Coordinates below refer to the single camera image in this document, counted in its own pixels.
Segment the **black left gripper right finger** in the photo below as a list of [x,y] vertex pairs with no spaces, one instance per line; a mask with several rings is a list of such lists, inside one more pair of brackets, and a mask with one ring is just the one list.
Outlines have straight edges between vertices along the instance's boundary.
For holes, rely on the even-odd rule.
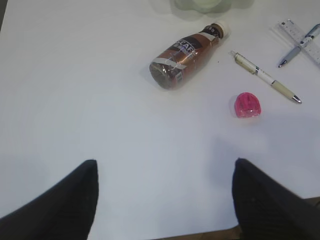
[[232,177],[235,215],[244,240],[318,240],[320,209],[244,158]]

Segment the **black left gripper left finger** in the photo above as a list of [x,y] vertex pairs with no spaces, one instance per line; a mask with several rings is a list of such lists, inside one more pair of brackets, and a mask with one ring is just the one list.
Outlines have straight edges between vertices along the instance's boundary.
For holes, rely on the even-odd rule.
[[98,164],[86,160],[46,192],[0,219],[2,240],[86,240],[99,199]]

